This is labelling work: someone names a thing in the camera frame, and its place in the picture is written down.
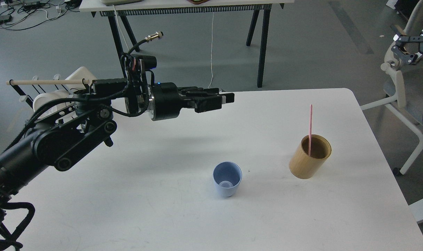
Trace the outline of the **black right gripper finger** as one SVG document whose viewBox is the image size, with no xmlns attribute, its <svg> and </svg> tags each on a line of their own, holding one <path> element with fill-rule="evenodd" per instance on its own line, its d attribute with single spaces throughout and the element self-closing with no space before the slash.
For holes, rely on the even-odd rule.
<svg viewBox="0 0 423 251">
<path fill-rule="evenodd" d="M 418 64 L 423 59 L 423 34 L 418 36 L 399 36 L 391 51 L 407 65 Z"/>
</svg>

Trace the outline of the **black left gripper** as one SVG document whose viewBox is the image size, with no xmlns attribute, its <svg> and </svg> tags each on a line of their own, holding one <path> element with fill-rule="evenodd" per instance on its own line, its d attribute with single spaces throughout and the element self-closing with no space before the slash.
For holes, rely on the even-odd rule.
<svg viewBox="0 0 423 251">
<path fill-rule="evenodd" d="M 180 88 L 174 83 L 158 83 L 151 85 L 149 91 L 149 114 L 152 121 L 177 118 L 183 108 L 193 108 L 190 98 L 197 98 L 194 101 L 196 113 L 221 109 L 223 104 L 235 101 L 234 93 L 221 93 L 219 88 Z"/>
</svg>

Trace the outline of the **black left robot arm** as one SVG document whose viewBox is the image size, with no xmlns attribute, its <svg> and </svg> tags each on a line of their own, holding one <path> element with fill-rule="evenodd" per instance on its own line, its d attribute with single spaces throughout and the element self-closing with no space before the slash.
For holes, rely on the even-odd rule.
<svg viewBox="0 0 423 251">
<path fill-rule="evenodd" d="M 138 47 L 162 38 L 157 32 L 119 54 L 124 78 L 64 81 L 82 85 L 73 97 L 57 98 L 37 108 L 15 140 L 0 154 L 0 251 L 23 245 L 17 240 L 30 224 L 35 207 L 10 200 L 49 166 L 64 172 L 104 143 L 111 147 L 117 130 L 113 114 L 137 117 L 151 112 L 153 121 L 174 119 L 181 109 L 202 113 L 235 100 L 218 88 L 177 87 L 156 83 L 154 56 L 134 54 Z"/>
</svg>

